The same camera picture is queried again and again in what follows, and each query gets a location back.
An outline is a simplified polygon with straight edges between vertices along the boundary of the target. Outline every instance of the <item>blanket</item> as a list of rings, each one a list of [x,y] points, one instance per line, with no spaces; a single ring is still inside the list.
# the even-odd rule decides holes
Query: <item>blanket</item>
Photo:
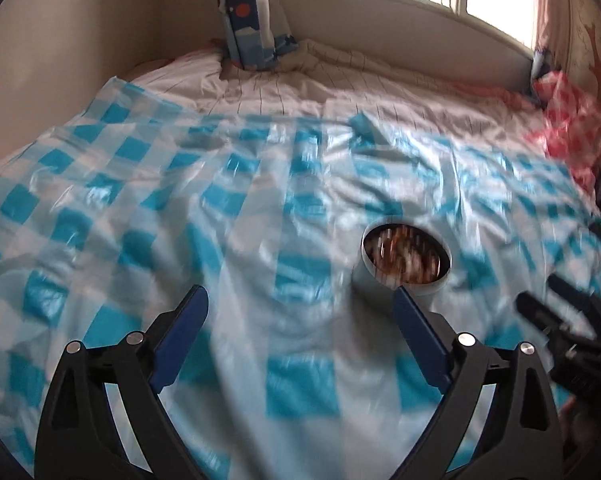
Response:
[[[513,348],[551,272],[601,294],[596,219],[567,168],[360,114],[199,114],[113,79],[0,168],[0,436],[32,468],[66,343],[114,344],[195,283],[210,315],[161,400],[212,480],[388,478],[440,396],[391,320],[351,293],[365,227],[400,215],[453,259],[432,309]],[[114,417],[143,465],[116,389]],[[478,405],[453,465],[487,416]]]

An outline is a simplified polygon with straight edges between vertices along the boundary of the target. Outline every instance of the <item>wrinkled sheet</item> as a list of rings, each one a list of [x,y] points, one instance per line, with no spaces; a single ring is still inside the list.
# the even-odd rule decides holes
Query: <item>wrinkled sheet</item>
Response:
[[[432,308],[456,331],[540,348],[513,312],[523,290],[585,330],[544,285],[557,270],[601,294],[601,240],[566,167],[365,115],[198,114],[111,80],[0,169],[0,436],[31,469],[66,343],[116,343],[199,283],[210,315],[161,399],[210,478],[388,478],[440,396],[351,293],[362,232],[387,215],[449,245]]]
[[[274,72],[246,72],[222,56],[219,48],[193,52],[132,82],[202,114],[346,121],[364,112],[409,130],[517,150],[536,149],[523,136],[545,127],[542,111],[519,94],[448,83],[311,40],[280,57]]]

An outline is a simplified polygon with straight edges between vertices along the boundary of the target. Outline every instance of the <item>white bedsheet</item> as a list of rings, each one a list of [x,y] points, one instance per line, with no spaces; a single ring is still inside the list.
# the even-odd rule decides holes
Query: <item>white bedsheet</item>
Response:
[[[280,59],[275,72],[245,72],[210,48],[132,81],[203,114],[281,114],[347,120],[365,112],[408,130],[528,150],[526,132],[544,127],[540,110],[510,109],[498,98],[395,69],[359,52],[311,40]]]

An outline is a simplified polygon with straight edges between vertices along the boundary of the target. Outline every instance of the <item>metal screw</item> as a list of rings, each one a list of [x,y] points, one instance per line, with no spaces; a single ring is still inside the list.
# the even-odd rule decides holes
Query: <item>metal screw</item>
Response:
[[[78,352],[80,350],[80,348],[81,348],[80,341],[72,341],[65,347],[65,350],[67,350],[68,354],[75,354],[76,352]]]
[[[534,348],[534,346],[531,343],[524,342],[524,343],[520,344],[520,351],[523,354],[532,355],[533,352],[536,351],[536,349]]]
[[[129,345],[139,345],[143,339],[145,339],[145,336],[142,332],[132,332],[131,334],[127,334],[125,341]]]
[[[475,345],[475,337],[467,332],[458,335],[458,342],[462,346],[474,346]]]

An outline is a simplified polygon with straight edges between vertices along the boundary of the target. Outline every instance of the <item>cup rim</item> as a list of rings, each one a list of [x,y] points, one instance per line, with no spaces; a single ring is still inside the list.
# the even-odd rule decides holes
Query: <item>cup rim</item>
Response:
[[[365,240],[366,240],[367,236],[369,236],[369,234],[372,231],[376,230],[377,228],[382,227],[384,225],[390,226],[393,224],[401,224],[401,225],[406,225],[406,226],[418,229],[418,231],[421,231],[421,232],[423,232],[423,234],[432,238],[440,246],[440,248],[444,252],[444,256],[446,257],[446,259],[448,261],[448,265],[447,265],[447,262],[445,262],[445,265],[447,266],[447,270],[445,271],[445,273],[441,274],[433,282],[423,283],[423,284],[398,282],[395,286],[392,287],[391,285],[388,285],[387,283],[381,282],[376,277],[377,267],[373,264],[372,260],[370,259],[369,255],[367,254],[367,251],[365,250]],[[388,216],[385,218],[378,219],[377,221],[372,222],[372,224],[369,224],[362,234],[362,239],[360,241],[360,255],[361,255],[361,258],[362,258],[362,261],[363,261],[365,267],[367,267],[367,270],[372,275],[372,277],[381,285],[388,286],[389,288],[393,288],[394,290],[397,289],[399,286],[405,285],[410,290],[413,290],[416,293],[418,293],[418,291],[423,291],[423,292],[429,291],[432,288],[438,288],[440,285],[442,285],[442,283],[444,283],[446,281],[446,279],[449,277],[449,274],[451,272],[451,265],[452,265],[451,252],[449,251],[449,246],[445,243],[445,241],[442,240],[442,237],[440,237],[440,235],[437,234],[437,232],[432,232],[431,229],[425,228],[421,224],[408,221],[406,218],[404,218],[402,216]]]

